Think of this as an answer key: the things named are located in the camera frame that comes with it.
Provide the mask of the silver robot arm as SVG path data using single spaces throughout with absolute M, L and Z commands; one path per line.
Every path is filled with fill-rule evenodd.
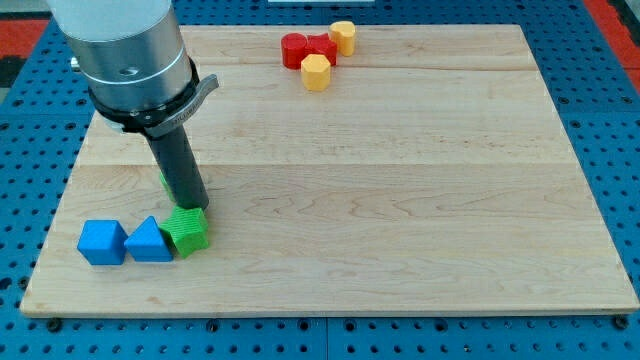
M 111 127 L 162 137 L 186 122 L 218 87 L 201 79 L 170 0 L 48 0 Z

